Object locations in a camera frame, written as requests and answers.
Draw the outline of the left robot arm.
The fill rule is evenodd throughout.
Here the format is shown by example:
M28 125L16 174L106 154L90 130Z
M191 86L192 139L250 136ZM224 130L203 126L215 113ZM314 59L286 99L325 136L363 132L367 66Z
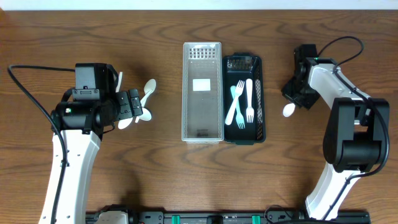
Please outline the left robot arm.
M95 157L102 135L62 128L53 135L53 162L40 223L84 223Z

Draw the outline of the white spoon bowl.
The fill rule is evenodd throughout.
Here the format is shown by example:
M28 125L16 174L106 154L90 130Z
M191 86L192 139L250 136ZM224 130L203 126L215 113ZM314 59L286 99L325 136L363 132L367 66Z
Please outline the white spoon bowl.
M133 121L133 118L120 120L118 122L118 128L119 129L125 129L132 123L132 121Z
M156 80L155 80L155 79L150 79L150 80L146 83L146 85L145 85L145 87L144 87L144 93L145 93L145 95L144 95L144 97L143 97L142 100L141 100L141 106L142 106L142 108L145 108L146 101L147 101L148 97L155 91L156 85L157 85L157 84L156 84Z

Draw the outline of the white fork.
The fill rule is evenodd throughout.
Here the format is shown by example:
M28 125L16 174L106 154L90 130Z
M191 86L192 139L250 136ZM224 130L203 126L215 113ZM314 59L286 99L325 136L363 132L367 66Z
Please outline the white fork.
M234 91L234 95L233 95L233 101L231 103L231 106L229 107L228 113L226 115L226 119L225 119L225 124L226 125L230 125L233 121L233 116L234 116L234 112L237 106L237 102L239 100L239 97L242 95L244 90L244 81L240 80L238 81L235 91Z
M252 107L252 88L253 82L250 78L246 80L246 96L247 96L247 108L246 108L246 121L252 123L254 121L254 108Z

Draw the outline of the pale green fork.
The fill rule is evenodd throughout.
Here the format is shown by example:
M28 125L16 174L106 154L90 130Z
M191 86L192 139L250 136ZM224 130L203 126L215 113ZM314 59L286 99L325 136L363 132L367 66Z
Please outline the pale green fork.
M234 85L230 87L231 96L232 96L233 99L235 98L235 90L236 90L236 87ZM243 117L243 115L241 113L239 101L236 102L236 117L235 117L235 120L236 120L236 123L237 123L239 129L244 129L245 128L244 117Z

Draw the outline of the white spoon crossing diagonal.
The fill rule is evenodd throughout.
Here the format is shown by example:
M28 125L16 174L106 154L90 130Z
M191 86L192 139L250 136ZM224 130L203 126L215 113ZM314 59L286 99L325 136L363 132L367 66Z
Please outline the white spoon crossing diagonal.
M138 123L140 120L150 121L152 119L152 115L150 111L146 108L142 108L142 114L136 117L135 122Z

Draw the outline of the white spoon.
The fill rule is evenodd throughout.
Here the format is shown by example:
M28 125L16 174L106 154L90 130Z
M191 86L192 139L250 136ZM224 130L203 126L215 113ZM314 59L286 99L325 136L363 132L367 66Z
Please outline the white spoon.
M288 118L293 115L295 111L296 105L294 103L286 104L282 110L282 114L284 117Z
M119 92L120 89L121 89L122 80L123 80L123 72L119 72L119 75L118 75L118 84L117 84L117 86L116 86L116 93Z

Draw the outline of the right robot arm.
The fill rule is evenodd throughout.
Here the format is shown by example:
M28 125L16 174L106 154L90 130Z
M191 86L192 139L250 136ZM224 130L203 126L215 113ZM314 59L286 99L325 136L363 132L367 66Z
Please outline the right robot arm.
M294 75L282 88L289 101L283 115L310 109L319 98L331 109L323 138L325 168L305 200L309 218L331 221L355 182L379 172L387 161L389 103L359 90L338 62L320 57L314 44L297 47L294 62Z

